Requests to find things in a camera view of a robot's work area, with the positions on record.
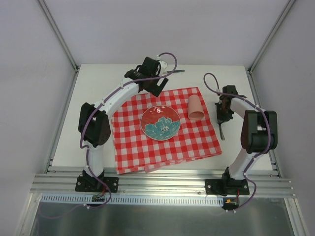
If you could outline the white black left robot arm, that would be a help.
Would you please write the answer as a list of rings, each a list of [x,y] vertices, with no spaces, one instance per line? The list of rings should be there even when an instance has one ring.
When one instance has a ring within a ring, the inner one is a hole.
[[[126,72],[112,92],[96,103],[82,105],[78,130],[80,148],[86,150],[83,176],[88,176],[86,185],[92,191],[103,187],[103,145],[111,135],[110,119],[127,100],[143,90],[158,97],[168,82],[163,74],[167,66],[161,55],[155,59],[146,57],[141,65]]]

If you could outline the red white checkered cloth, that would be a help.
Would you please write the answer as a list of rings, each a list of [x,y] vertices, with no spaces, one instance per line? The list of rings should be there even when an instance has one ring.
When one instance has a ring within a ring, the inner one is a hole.
[[[188,99],[198,95],[204,118],[188,118]],[[142,114],[150,107],[166,105],[179,115],[178,133],[166,141],[147,137],[141,127]],[[118,174],[139,172],[217,156],[222,153],[205,101],[197,87],[163,91],[159,97],[149,93],[133,96],[113,115],[115,167]]]

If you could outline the red teal ceramic plate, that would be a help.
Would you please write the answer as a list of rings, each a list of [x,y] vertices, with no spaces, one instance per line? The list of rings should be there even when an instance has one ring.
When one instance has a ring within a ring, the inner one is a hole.
[[[156,141],[166,141],[178,133],[181,121],[173,108],[157,105],[148,108],[142,114],[140,127],[147,137]]]

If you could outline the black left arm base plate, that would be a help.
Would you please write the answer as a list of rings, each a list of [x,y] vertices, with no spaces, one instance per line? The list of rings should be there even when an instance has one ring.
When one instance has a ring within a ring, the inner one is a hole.
[[[103,177],[101,178],[101,180],[108,186],[112,193],[118,192],[119,186],[118,177]],[[76,192],[102,192],[104,189],[106,192],[108,192],[106,187],[95,178],[88,180],[83,176],[79,176],[77,178],[75,185]]]

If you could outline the salmon pink plastic cup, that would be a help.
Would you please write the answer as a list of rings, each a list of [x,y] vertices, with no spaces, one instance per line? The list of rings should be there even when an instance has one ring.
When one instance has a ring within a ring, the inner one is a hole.
[[[188,99],[188,118],[193,121],[204,118],[204,111],[198,95],[191,95]]]

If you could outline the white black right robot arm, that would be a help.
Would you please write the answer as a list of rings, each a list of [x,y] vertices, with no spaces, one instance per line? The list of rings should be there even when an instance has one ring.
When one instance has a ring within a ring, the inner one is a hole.
[[[235,161],[222,175],[220,188],[231,194],[238,183],[246,179],[247,171],[261,156],[273,150],[278,144],[278,119],[275,111],[267,111],[251,103],[247,97],[239,95],[233,85],[218,91],[219,102],[215,104],[217,122],[221,126],[238,114],[243,119],[241,130],[241,150]]]

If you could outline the silver table knife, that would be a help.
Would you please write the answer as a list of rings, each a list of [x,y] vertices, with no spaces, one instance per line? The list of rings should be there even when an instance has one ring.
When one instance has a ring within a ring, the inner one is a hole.
[[[219,126],[220,138],[222,141],[225,141],[225,136],[222,129],[222,123],[219,123],[218,126]]]

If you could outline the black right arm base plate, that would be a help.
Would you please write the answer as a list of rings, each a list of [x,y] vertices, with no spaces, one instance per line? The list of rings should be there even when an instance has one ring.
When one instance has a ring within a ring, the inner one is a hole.
[[[247,196],[250,194],[248,182],[243,180],[232,180],[224,182],[222,179],[206,179],[205,180],[206,194],[210,195],[241,195]]]

